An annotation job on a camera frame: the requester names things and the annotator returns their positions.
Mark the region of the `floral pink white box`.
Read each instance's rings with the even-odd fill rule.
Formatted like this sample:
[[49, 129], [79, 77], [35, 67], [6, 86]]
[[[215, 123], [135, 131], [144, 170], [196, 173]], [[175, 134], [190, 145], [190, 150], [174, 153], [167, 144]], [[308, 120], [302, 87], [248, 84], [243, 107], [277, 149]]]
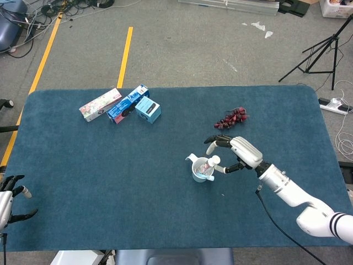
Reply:
[[90, 122], [97, 117], [101, 116], [105, 112], [107, 112], [110, 108], [112, 108], [120, 99], [122, 95], [117, 90], [117, 88], [113, 88], [108, 92], [102, 94], [96, 99], [93, 99], [89, 103], [79, 108], [80, 113], [83, 118]]

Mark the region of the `dark blue padded chair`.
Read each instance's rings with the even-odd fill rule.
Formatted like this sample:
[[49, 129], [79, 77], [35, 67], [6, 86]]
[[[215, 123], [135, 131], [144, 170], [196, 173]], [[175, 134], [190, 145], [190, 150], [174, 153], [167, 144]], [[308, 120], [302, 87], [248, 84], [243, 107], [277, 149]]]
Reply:
[[0, 52], [9, 49], [18, 40], [27, 13], [23, 0], [0, 0]]

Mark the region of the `light blue cube box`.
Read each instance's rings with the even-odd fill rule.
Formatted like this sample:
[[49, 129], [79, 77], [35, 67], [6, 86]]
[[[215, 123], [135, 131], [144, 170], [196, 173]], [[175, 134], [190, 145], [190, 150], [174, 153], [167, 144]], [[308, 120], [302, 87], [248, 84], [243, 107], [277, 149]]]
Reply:
[[137, 103], [135, 110], [138, 116], [150, 124], [153, 124], [162, 112], [161, 106], [146, 96]]

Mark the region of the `long yellow floor tape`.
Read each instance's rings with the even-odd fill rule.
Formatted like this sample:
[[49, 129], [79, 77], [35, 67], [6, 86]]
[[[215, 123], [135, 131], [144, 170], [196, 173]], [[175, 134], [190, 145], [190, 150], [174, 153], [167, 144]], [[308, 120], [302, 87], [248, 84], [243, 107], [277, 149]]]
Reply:
[[[34, 80], [33, 80], [32, 84], [31, 84], [30, 89], [29, 89], [28, 95], [31, 95], [37, 89], [38, 83], [40, 81], [40, 77], [42, 75], [42, 72], [44, 70], [46, 61], [47, 61], [47, 59], [49, 57], [52, 45], [54, 43], [57, 31], [58, 31], [58, 27], [60, 26], [62, 15], [63, 15], [63, 13], [59, 12], [58, 16], [52, 21], [52, 23], [54, 23], [54, 27], [52, 29], [51, 35], [50, 35], [49, 40], [47, 42], [46, 49], [45, 49], [45, 51], [43, 53], [43, 56], [41, 58], [39, 67], [38, 67], [38, 69], [36, 71]], [[21, 123], [21, 119], [22, 119], [22, 115], [23, 115], [23, 109], [24, 108], [22, 108], [22, 110], [21, 110], [21, 112], [19, 114], [19, 117], [18, 117], [18, 120], [17, 120], [16, 124], [13, 126], [13, 128], [15, 130], [11, 130], [10, 131], [12, 134], [11, 134], [11, 137], [9, 139], [9, 143], [8, 143], [6, 149], [5, 149], [5, 152], [4, 152], [4, 155], [2, 157], [2, 160], [0, 162], [0, 175], [4, 175], [4, 173], [6, 171], [7, 163], [9, 161], [10, 155], [12, 153], [12, 150], [13, 150], [13, 147], [14, 147], [14, 144], [15, 144], [15, 140], [17, 138], [17, 134], [18, 134], [17, 131], [18, 131], [19, 125]]]

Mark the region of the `blue toothpaste box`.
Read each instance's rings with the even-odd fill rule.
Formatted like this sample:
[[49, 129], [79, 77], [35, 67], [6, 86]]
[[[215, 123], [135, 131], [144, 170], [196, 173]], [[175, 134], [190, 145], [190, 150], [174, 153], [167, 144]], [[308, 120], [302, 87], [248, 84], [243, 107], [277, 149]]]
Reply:
[[135, 109], [143, 97], [149, 97], [149, 90], [141, 84], [107, 111], [109, 119], [115, 124], [120, 123]]

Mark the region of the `black metal bracket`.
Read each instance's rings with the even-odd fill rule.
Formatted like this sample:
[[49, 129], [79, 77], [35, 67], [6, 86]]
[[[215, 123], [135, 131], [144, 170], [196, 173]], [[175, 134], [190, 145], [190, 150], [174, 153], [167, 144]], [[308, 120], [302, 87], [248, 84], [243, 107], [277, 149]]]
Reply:
[[279, 0], [279, 12], [304, 17], [310, 7], [309, 3], [301, 0]]

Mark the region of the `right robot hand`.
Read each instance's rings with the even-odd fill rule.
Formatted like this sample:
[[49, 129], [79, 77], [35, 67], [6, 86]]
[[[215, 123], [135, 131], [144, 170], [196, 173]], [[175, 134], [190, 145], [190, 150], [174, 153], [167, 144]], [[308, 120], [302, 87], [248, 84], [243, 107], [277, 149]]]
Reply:
[[230, 167], [221, 167], [219, 165], [215, 167], [216, 171], [224, 174], [244, 168], [255, 169], [263, 161], [263, 154], [241, 136], [213, 135], [208, 137], [204, 144], [210, 144], [206, 150], [207, 155], [212, 154], [217, 147], [229, 148], [236, 155], [238, 163]]

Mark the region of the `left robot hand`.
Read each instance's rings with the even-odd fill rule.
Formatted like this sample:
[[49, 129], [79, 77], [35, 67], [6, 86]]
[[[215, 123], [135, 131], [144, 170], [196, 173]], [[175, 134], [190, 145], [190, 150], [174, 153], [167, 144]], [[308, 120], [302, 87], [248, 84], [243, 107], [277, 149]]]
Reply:
[[34, 209], [27, 214], [12, 214], [13, 201], [17, 195], [23, 194], [27, 199], [32, 198], [32, 194], [26, 186], [20, 185], [16, 188], [14, 187], [17, 181], [24, 177], [25, 175], [23, 174], [12, 175], [0, 182], [0, 233], [3, 232], [9, 224], [28, 220], [38, 212], [38, 209]]

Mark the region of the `white toothpaste tube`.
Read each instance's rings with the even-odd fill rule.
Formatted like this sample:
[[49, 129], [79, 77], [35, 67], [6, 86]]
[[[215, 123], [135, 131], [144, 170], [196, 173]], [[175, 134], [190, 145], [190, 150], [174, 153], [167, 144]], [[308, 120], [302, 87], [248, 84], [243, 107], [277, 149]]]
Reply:
[[196, 172], [204, 176], [210, 176], [213, 174], [214, 167], [220, 163], [221, 159], [217, 155], [213, 155], [208, 158], [202, 165], [200, 165]]

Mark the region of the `white power strip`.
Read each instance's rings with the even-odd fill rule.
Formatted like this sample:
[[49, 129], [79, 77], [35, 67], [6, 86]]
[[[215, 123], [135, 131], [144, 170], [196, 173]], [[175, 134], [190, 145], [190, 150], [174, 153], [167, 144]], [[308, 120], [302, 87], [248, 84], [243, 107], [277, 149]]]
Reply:
[[343, 98], [319, 98], [320, 109], [327, 110], [333, 113], [346, 115], [353, 113], [353, 106], [348, 105]]

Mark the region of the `aluminium rail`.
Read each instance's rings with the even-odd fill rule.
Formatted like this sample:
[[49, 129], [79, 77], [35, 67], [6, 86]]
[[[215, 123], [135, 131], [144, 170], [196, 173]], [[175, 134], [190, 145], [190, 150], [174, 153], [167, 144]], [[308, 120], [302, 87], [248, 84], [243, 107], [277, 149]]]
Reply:
[[223, 8], [239, 12], [276, 15], [280, 2], [273, 0], [177, 0], [179, 3], [203, 7]]

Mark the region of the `short yellow floor tape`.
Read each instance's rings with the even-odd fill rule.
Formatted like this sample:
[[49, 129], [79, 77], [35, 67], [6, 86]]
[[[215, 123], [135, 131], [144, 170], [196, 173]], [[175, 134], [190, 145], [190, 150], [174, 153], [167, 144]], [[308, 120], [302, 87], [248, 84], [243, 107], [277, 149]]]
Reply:
[[123, 51], [122, 60], [121, 60], [120, 71], [119, 71], [119, 77], [118, 77], [117, 86], [116, 86], [118, 89], [123, 87], [124, 77], [125, 77], [125, 72], [126, 72], [126, 67], [127, 67], [128, 57], [129, 57], [130, 45], [132, 40], [132, 33], [133, 33], [133, 27], [130, 26], [127, 31], [127, 36], [126, 36], [126, 41], [125, 41], [124, 51]]

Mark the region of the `white storage box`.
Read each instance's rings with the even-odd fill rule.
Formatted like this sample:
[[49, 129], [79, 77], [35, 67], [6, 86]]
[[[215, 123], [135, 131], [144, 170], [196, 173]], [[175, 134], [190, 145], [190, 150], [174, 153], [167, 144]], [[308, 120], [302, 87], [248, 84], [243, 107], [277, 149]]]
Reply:
[[345, 0], [340, 0], [340, 3], [331, 3], [330, 0], [319, 0], [322, 16], [325, 18], [348, 18], [353, 14], [353, 2], [348, 5], [342, 5], [341, 2], [344, 3]]

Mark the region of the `black office chair base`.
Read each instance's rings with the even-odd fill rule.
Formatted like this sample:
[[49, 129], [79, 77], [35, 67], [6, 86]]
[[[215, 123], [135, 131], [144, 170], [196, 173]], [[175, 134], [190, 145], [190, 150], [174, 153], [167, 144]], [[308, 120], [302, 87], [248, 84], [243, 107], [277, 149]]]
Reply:
[[[0, 99], [0, 110], [3, 108], [13, 108], [14, 102], [11, 99]], [[7, 133], [11, 131], [17, 131], [19, 129], [18, 125], [13, 126], [0, 126], [0, 133]]]

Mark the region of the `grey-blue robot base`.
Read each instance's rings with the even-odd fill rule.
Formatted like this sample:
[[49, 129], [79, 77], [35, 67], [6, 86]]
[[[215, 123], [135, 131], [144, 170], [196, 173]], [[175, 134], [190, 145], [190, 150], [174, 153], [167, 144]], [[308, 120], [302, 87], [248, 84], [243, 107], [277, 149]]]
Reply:
[[234, 265], [231, 248], [119, 250], [115, 265]]

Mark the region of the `red grape bunch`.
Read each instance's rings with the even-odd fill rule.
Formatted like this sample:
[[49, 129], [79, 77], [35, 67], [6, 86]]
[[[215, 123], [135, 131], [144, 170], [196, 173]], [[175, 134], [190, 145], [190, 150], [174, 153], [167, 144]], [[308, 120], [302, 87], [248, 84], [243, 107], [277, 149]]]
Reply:
[[214, 128], [225, 130], [234, 127], [236, 124], [243, 123], [248, 118], [247, 110], [243, 107], [228, 110], [228, 114], [214, 124]]

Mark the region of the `light blue toothbrush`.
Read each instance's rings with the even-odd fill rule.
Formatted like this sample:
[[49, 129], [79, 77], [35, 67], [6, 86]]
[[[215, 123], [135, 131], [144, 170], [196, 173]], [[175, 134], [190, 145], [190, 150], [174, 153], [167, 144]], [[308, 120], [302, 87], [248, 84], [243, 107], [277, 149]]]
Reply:
[[213, 176], [214, 169], [211, 169], [210, 171], [206, 172], [205, 174], [202, 174], [197, 171], [193, 171], [193, 179], [194, 181], [198, 183], [203, 183], [205, 181], [214, 181], [215, 177]]

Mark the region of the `blue table mat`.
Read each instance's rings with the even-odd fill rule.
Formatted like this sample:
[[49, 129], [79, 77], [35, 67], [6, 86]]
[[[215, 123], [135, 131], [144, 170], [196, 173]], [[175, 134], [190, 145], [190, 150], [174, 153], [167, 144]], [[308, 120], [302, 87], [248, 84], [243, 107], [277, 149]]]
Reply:
[[197, 183], [191, 154], [227, 110], [248, 119], [227, 130], [242, 136], [302, 189], [335, 211], [353, 214], [314, 90], [307, 86], [152, 88], [161, 116], [131, 113], [86, 122], [79, 107], [102, 89], [36, 91], [28, 96], [6, 175], [32, 193], [14, 198], [13, 213], [38, 212], [10, 224], [8, 251], [341, 246], [307, 235], [292, 208], [256, 172], [215, 174]]

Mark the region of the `black tripod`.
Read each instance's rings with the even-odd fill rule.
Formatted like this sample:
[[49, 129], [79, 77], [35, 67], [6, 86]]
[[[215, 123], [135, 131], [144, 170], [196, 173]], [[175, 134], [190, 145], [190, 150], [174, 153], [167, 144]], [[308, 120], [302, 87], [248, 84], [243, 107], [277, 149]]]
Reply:
[[[349, 25], [349, 23], [353, 21], [353, 14], [350, 14], [343, 25], [338, 29], [336, 33], [332, 36], [316, 43], [315, 45], [305, 49], [302, 51], [304, 54], [305, 52], [309, 51], [307, 57], [305, 57], [300, 63], [298, 63], [294, 68], [289, 70], [283, 77], [281, 77], [278, 82], [282, 82], [287, 76], [289, 76], [295, 70], [299, 70], [304, 74], [308, 75], [316, 75], [316, 74], [328, 74], [331, 76], [331, 90], [334, 90], [335, 86], [335, 76], [336, 76], [336, 67], [338, 64], [338, 52], [339, 52], [339, 36], [343, 32], [343, 30]], [[327, 71], [312, 71], [311, 69], [313, 66], [318, 62], [318, 60], [329, 50], [334, 51], [333, 56], [333, 67], [331, 70]]]

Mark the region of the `white base box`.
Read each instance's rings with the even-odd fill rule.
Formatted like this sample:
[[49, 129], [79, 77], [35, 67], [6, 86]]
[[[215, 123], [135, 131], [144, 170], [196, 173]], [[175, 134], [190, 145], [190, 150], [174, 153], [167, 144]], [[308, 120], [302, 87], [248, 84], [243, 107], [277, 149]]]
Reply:
[[101, 251], [94, 250], [58, 251], [50, 265], [98, 265], [103, 257]]

